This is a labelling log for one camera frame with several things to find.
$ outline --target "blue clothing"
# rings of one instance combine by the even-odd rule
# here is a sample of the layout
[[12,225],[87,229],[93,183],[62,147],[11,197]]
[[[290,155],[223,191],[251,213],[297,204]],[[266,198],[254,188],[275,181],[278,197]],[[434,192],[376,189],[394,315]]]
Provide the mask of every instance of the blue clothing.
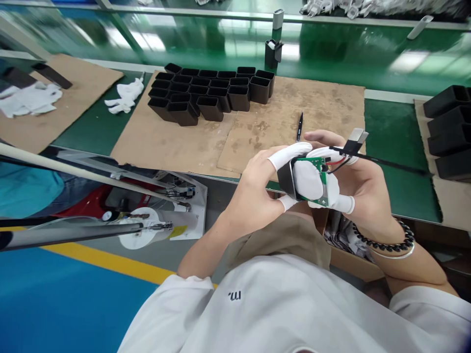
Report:
[[49,206],[64,190],[58,173],[0,162],[0,217],[26,218]]

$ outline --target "sleeve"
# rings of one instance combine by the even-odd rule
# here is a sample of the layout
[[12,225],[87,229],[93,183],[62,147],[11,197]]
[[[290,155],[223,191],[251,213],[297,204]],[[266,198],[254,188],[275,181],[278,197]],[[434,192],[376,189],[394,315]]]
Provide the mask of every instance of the sleeve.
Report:
[[209,277],[169,276],[137,312],[118,353],[179,352],[213,292]]
[[449,347],[464,348],[471,333],[471,304],[439,289],[407,287],[393,296],[390,310]]

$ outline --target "bracelet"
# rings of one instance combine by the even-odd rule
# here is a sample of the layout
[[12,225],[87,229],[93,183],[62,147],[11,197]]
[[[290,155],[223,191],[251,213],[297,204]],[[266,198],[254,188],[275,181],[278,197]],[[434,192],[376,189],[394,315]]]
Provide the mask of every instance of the bracelet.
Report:
[[374,249],[380,249],[382,251],[386,250],[386,251],[389,251],[389,252],[401,252],[402,250],[408,250],[410,247],[412,247],[412,250],[410,252],[408,252],[407,254],[403,255],[403,256],[398,256],[398,257],[393,257],[393,256],[384,256],[380,253],[378,253],[377,251],[375,251],[374,249],[371,249],[371,251],[375,252],[376,254],[380,255],[380,256],[383,256],[383,257],[387,257],[387,258],[396,258],[396,259],[399,259],[399,258],[405,258],[407,256],[410,256],[412,254],[412,252],[414,251],[414,241],[415,241],[415,238],[414,238],[414,233],[412,233],[411,229],[409,228],[409,226],[405,225],[402,221],[400,220],[397,220],[397,222],[401,225],[402,229],[404,229],[404,233],[405,233],[405,239],[402,243],[399,243],[399,244],[381,244],[381,243],[377,243],[375,241],[372,241],[372,240],[369,240],[369,239],[366,239],[361,233],[360,231],[358,230],[356,224],[353,224],[353,233],[357,235],[357,238],[359,238],[363,243],[366,243],[366,245],[368,246],[372,246]]
[[369,248],[369,250],[374,252],[376,255],[381,256],[381,257],[390,258],[392,260],[400,260],[402,258],[406,258],[406,257],[409,257],[410,255],[412,255],[412,253],[414,252],[414,244],[412,244],[411,250],[408,253],[406,253],[404,255],[401,255],[401,256],[385,256],[385,255],[373,250],[372,248]]

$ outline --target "blue floor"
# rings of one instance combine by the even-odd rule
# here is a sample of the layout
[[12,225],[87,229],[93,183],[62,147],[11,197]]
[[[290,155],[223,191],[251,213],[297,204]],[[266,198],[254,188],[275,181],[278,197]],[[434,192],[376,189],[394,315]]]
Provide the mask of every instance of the blue floor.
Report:
[[43,249],[0,253],[0,352],[116,352],[157,285]]

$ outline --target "yellow floor line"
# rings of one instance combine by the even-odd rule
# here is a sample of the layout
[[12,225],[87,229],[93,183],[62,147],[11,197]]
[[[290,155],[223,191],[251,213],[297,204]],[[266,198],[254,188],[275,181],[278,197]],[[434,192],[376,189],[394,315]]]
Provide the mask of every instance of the yellow floor line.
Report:
[[101,250],[89,248],[77,243],[64,243],[47,245],[42,249],[89,263],[107,270],[119,272],[124,275],[136,277],[155,284],[162,284],[167,277],[175,272],[152,266],[127,257],[111,254]]

